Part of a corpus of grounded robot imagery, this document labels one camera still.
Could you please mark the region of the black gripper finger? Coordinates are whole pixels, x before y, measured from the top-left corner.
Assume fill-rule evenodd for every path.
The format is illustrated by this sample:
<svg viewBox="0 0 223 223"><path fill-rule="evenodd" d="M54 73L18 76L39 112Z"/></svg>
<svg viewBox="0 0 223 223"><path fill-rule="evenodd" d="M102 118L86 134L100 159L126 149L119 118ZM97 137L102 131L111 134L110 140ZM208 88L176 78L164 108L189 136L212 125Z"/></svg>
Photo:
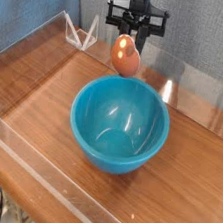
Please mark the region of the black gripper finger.
<svg viewBox="0 0 223 223"><path fill-rule="evenodd" d="M122 20L118 26L119 34L122 35L128 35L130 32L130 26L129 23L125 22L125 20Z"/></svg>
<svg viewBox="0 0 223 223"><path fill-rule="evenodd" d="M145 45L145 40L148 37L148 33L149 33L148 26L142 25L138 28L138 32L136 34L136 39L135 39L135 45L139 53L142 53L143 46Z"/></svg>

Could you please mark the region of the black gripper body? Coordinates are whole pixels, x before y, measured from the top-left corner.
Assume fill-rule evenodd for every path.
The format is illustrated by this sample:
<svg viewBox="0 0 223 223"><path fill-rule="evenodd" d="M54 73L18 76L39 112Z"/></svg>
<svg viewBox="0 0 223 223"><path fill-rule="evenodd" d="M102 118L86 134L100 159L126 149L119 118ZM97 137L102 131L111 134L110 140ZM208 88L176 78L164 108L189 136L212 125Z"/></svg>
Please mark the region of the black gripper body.
<svg viewBox="0 0 223 223"><path fill-rule="evenodd" d="M107 3L109 10L106 16L106 23L121 28L125 22L131 30L137 30L140 26L148 28L151 35L164 36L166 21L170 15L164 10L160 10L149 4L145 12L129 8L129 0L109 0Z"/></svg>

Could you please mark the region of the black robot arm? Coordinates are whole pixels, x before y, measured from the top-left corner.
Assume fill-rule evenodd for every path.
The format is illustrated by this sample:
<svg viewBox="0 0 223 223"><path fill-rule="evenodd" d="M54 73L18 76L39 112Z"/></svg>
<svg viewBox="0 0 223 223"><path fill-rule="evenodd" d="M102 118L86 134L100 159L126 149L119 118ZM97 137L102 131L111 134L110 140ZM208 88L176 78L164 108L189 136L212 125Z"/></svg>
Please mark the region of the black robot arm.
<svg viewBox="0 0 223 223"><path fill-rule="evenodd" d="M136 31L136 48L142 53L145 40L156 35L163 37L169 12L152 5L150 0L109 0L106 23L117 26L119 34Z"/></svg>

